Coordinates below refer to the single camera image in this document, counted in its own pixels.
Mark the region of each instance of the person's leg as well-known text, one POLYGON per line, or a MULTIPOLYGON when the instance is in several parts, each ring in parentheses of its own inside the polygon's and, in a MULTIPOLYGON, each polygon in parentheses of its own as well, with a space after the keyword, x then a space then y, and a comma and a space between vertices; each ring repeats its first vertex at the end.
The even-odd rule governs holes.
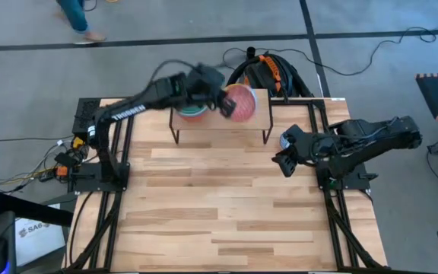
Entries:
POLYGON ((84 0, 57 0, 72 28, 93 41, 104 41, 105 36, 89 30, 84 14, 84 0))

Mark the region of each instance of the wooden table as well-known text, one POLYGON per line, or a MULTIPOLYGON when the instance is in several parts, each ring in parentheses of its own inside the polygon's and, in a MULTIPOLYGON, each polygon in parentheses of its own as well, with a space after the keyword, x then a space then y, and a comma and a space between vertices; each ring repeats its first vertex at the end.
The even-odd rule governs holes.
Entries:
MULTIPOLYGON (((114 101, 101 100, 101 105, 114 101)), ((345 100, 325 99, 325 105, 331 124, 349 119, 345 100)), ((298 166, 291 178, 284 178, 271 161, 281 150, 278 138, 283 131, 294 123, 310 129, 306 107, 273 107, 274 128, 266 145, 260 132, 248 130, 184 131, 176 145, 169 118, 169 110, 135 117, 131 174, 122 198, 112 271, 336 269, 314 170, 298 166)), ((371 202, 359 191, 344 193, 353 232, 375 260, 386 264, 371 202)), ((94 193, 83 209, 74 260, 94 235, 100 197, 94 193)), ((339 234, 348 265, 345 239, 339 234)), ((106 239, 98 267, 103 265, 106 239)))

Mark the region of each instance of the yellow wire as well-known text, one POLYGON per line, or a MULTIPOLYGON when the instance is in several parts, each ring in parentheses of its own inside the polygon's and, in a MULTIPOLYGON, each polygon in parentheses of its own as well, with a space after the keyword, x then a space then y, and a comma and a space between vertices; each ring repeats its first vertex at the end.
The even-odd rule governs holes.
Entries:
POLYGON ((47 168, 45 170, 40 170, 40 171, 34 172, 34 173, 32 173, 31 175, 29 175, 29 176, 27 176, 25 178, 17 178, 17 179, 13 179, 13 180, 7 180, 4 183, 0 183, 0 185, 7 185, 7 184, 12 184, 12 183, 17 183, 17 182, 20 182, 22 180, 26 180, 26 179, 30 179, 31 177, 35 177, 36 175, 42 174, 43 172, 47 172, 49 170, 54 170, 54 168, 47 168))

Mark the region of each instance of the concrete floor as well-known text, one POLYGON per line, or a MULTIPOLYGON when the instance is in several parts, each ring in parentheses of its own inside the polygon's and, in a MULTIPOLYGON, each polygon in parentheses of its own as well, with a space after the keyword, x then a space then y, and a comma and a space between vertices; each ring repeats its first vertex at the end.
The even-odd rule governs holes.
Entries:
MULTIPOLYGON (((305 34, 297 0, 97 0, 87 13, 93 29, 109 40, 305 34)), ((438 27, 438 0, 307 0, 315 33, 403 31, 438 27)), ((58 6, 47 0, 0 0, 0 46, 74 43, 81 38, 53 17, 58 6)), ((380 40, 317 40, 322 61, 342 72, 363 68, 380 40)), ((165 59, 218 64, 224 50, 248 46, 294 48, 312 56, 308 40, 196 43, 97 49, 0 51, 1 138, 70 135, 79 97, 132 95, 147 83, 165 59)), ((321 96, 316 68, 300 54, 280 54, 321 96)), ((231 52, 234 63, 238 53, 231 52)), ((177 72, 166 67, 161 74, 177 72)), ((226 76, 230 70, 222 71, 226 76)), ((438 122, 418 90, 417 73, 438 72, 438 37, 423 43, 406 37, 385 44, 372 67, 344 77, 325 70, 332 97, 346 97, 353 118, 369 121, 411 115, 424 135, 413 151, 391 151, 367 163, 380 176, 372 183, 376 217, 389 265, 394 269, 438 272, 438 180, 428 170, 425 146, 438 140, 438 122)), ((30 170, 53 142, 5 142, 0 145, 0 177, 30 170)), ((438 158, 433 158, 438 170, 438 158)), ((66 186, 33 183, 16 196, 42 202, 60 196, 66 186)))

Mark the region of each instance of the jeans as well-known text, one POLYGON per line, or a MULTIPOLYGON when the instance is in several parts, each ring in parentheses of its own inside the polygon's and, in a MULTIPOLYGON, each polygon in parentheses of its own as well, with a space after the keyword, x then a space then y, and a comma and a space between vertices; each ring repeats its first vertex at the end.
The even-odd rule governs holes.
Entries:
POLYGON ((78 33, 87 31, 88 26, 84 14, 84 0, 57 0, 57 3, 59 3, 75 31, 78 33))

